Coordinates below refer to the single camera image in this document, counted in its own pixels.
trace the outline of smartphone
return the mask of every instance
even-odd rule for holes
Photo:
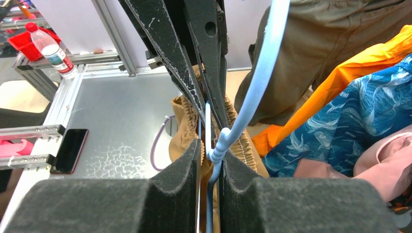
[[[69,129],[63,136],[56,160],[50,169],[52,174],[71,174],[76,168],[89,130]]]

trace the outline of plastic bottle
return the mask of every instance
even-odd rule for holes
[[[25,27],[26,30],[30,32],[34,46],[63,78],[72,79],[77,76],[77,68],[50,35],[39,30],[39,27],[32,22],[26,23]]]

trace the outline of red basket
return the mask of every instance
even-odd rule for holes
[[[53,32],[39,28],[40,30],[49,34],[59,44],[61,39]],[[27,59],[34,62],[43,57],[41,53],[34,46],[29,32],[23,32],[7,39],[7,41],[18,51],[22,52]]]

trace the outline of orange cloth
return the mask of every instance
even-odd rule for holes
[[[354,79],[392,67],[412,53],[412,25],[385,44],[377,44],[338,65],[285,126],[271,125],[252,141],[259,155],[266,154],[341,93]]]

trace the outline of blue fabric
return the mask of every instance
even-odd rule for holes
[[[292,177],[302,158],[353,176],[362,153],[412,124],[412,54],[394,67],[356,79],[273,148],[263,163],[272,177]]]

